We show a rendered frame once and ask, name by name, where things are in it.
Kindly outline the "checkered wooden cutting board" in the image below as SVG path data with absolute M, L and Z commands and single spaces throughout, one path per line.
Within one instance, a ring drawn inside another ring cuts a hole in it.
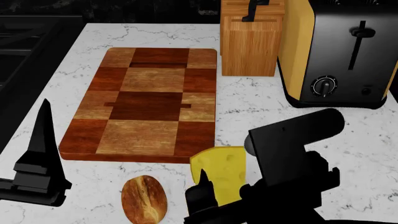
M 65 160 L 188 164 L 215 145 L 217 52 L 107 50 L 60 145 Z

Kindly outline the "oval brown bread loaf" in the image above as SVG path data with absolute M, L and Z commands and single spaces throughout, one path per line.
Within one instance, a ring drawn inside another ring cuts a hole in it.
M 128 180 L 121 192 L 127 219 L 133 224 L 159 224 L 167 213 L 167 197 L 155 178 L 141 175 Z

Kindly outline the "wooden knife block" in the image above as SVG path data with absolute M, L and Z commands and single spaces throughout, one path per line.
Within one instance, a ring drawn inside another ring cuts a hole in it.
M 221 0 L 220 55 L 223 76 L 274 76 L 285 0 L 258 5 L 254 22 L 242 22 L 250 0 Z

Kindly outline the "black toaster dial knob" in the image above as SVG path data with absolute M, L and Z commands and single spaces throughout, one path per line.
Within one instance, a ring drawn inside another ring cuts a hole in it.
M 310 85 L 310 89 L 315 96 L 326 97 L 332 94 L 338 86 L 337 79 L 333 76 L 320 76 Z

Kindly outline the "black toaster lever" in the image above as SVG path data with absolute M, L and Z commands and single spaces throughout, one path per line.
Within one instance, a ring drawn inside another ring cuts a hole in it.
M 353 37 L 357 37 L 360 39 L 366 39 L 374 37 L 376 31 L 374 29 L 366 28 L 366 27 L 352 27 L 349 32 Z

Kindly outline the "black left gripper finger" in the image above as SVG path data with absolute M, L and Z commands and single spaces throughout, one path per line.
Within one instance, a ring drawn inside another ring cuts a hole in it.
M 65 173 L 63 171 L 62 163 L 60 160 L 60 155 L 58 153 L 58 147 L 55 141 L 55 133 L 54 130 L 49 132 L 50 137 L 49 137 L 49 143 L 50 143 L 50 154 L 51 154 L 51 160 L 52 160 L 52 176 L 55 178 L 53 181 L 54 184 L 59 188 L 63 190 L 70 190 L 72 187 L 72 183 L 69 182 L 65 178 Z
M 17 160 L 13 184 L 21 190 L 47 194 L 54 166 L 55 134 L 50 102 L 40 106 L 26 152 Z

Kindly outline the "yellow cheese wedge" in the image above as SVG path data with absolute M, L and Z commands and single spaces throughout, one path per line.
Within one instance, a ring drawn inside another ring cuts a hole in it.
M 240 188 L 246 184 L 246 151 L 242 146 L 213 147 L 190 158 L 193 182 L 199 183 L 204 170 L 212 181 L 219 206 L 241 199 Z

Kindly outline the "black and yellow toaster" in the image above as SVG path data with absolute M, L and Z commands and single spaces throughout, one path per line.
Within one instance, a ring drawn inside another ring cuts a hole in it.
M 376 34 L 353 37 L 352 27 Z M 380 108 L 398 71 L 398 0 L 285 0 L 277 63 L 295 108 Z M 310 89 L 320 76 L 338 82 L 326 97 Z

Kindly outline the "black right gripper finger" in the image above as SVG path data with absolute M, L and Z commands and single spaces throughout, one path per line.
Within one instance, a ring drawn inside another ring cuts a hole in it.
M 215 198 L 213 183 L 209 180 L 204 169 L 201 169 L 198 186 L 200 205 L 202 207 L 218 207 L 218 202 Z
M 239 190 L 239 195 L 245 203 L 254 203 L 264 198 L 264 186 L 245 184 Z

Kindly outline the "black stove top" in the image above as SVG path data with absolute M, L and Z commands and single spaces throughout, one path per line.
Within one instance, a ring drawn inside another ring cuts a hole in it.
M 0 154 L 80 35 L 82 16 L 0 16 Z

